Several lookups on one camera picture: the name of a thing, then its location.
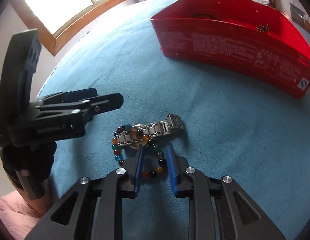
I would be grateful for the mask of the pink sleeved left forearm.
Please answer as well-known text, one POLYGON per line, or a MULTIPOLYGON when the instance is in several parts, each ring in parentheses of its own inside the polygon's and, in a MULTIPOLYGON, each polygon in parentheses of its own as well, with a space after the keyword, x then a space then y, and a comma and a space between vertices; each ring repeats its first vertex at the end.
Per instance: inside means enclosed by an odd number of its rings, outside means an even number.
POLYGON ((10 179, 15 188, 0 198, 0 219, 14 239, 25 239, 38 221, 53 206, 53 197, 49 180, 44 180, 44 196, 30 200, 21 184, 10 179))

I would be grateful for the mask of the black gloved left hand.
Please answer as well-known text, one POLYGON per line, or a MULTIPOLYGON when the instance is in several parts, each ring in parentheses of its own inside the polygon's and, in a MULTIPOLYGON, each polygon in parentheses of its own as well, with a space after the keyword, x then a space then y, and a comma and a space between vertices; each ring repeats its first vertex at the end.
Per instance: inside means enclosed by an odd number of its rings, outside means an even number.
POLYGON ((52 170, 56 149, 55 141, 21 147, 10 143, 1 148, 3 168, 14 187, 23 190, 16 173, 22 170, 28 171, 36 183, 41 184, 47 180, 52 170))

